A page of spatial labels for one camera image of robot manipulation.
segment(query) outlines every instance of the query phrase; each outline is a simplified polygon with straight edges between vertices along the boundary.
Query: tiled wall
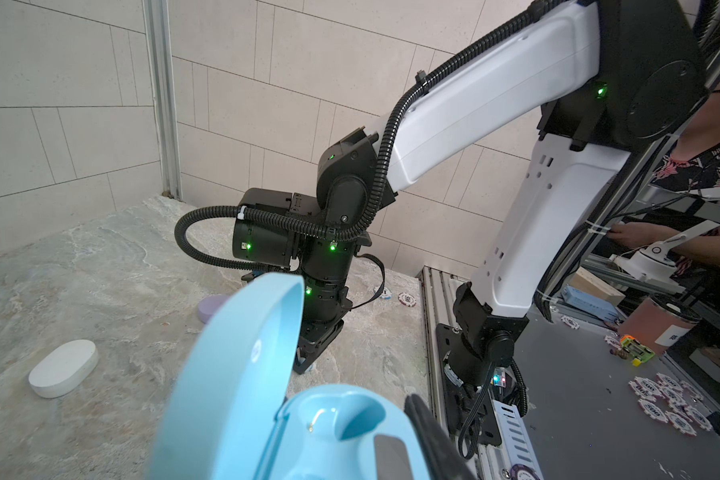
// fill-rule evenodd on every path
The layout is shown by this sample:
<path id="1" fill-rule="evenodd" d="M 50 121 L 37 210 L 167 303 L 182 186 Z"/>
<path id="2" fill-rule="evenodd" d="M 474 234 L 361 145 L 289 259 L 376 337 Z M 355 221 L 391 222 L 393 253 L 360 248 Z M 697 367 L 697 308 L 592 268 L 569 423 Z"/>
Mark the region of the tiled wall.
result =
<path id="1" fill-rule="evenodd" d="M 0 253 L 160 194 L 141 0 L 0 0 Z"/>
<path id="2" fill-rule="evenodd" d="M 529 0 L 170 0 L 182 191 L 237 204 L 250 187 L 314 195 L 331 143 L 392 109 Z M 426 173 L 368 229 L 393 270 L 469 277 L 536 141 L 533 110 Z"/>

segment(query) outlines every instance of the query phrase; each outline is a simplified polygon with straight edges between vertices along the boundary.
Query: cable clip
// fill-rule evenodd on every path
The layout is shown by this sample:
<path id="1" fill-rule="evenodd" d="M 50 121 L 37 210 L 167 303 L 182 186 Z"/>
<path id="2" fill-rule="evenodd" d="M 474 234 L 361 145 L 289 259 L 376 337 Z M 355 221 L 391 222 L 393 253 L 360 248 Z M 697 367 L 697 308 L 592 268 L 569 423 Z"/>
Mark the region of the cable clip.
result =
<path id="1" fill-rule="evenodd" d="M 602 226 L 598 224 L 593 224 L 589 220 L 586 220 L 586 223 L 591 225 L 591 227 L 587 228 L 586 231 L 595 234 L 595 235 L 605 235 L 608 233 L 608 230 L 610 230 L 610 226 Z"/>
<path id="2" fill-rule="evenodd" d="M 416 84 L 422 86 L 422 96 L 429 93 L 429 83 L 427 82 L 427 72 L 419 70 L 416 73 Z"/>
<path id="3" fill-rule="evenodd" d="M 544 294 L 544 292 L 542 292 L 541 290 L 538 290 L 538 289 L 536 289 L 536 293 L 538 293 L 539 295 L 541 295 L 541 299 L 542 299 L 543 301 L 545 301 L 545 302 L 557 303 L 557 301 L 560 300 L 560 299 L 557 298 L 556 296 L 555 296 L 555 297 L 553 297 L 553 296 L 547 296 L 546 294 Z"/>

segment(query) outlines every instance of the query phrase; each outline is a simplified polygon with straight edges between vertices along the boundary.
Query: white oval block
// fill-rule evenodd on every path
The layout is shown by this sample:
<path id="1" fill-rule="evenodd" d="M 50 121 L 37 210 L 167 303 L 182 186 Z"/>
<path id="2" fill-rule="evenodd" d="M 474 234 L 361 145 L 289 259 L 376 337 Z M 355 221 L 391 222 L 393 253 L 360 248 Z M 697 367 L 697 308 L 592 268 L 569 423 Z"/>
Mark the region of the white oval block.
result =
<path id="1" fill-rule="evenodd" d="M 99 362 L 99 352 L 90 340 L 67 342 L 40 360 L 29 373 L 29 384 L 39 396 L 56 398 L 69 393 Z"/>

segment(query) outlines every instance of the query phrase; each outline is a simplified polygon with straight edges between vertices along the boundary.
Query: metal corner post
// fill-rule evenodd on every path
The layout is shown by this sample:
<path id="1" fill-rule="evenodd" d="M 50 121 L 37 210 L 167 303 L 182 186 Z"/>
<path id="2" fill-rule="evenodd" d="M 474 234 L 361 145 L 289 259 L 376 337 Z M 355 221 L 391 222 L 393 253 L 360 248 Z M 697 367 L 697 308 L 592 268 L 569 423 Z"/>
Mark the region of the metal corner post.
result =
<path id="1" fill-rule="evenodd" d="M 173 62 L 167 0 L 144 0 L 144 23 L 152 72 L 163 191 L 181 200 L 179 133 L 176 126 L 176 101 L 173 97 Z"/>

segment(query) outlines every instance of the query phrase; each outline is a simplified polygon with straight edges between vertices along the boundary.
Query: open blue lid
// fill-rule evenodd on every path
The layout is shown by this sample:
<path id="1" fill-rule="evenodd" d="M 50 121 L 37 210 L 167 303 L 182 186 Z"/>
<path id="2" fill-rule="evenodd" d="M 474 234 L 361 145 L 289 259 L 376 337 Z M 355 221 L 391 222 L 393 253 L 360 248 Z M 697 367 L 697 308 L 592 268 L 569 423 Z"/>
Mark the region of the open blue lid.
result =
<path id="1" fill-rule="evenodd" d="M 216 312 L 176 380 L 148 478 L 253 478 L 286 395 L 303 303 L 301 276 L 265 274 Z"/>

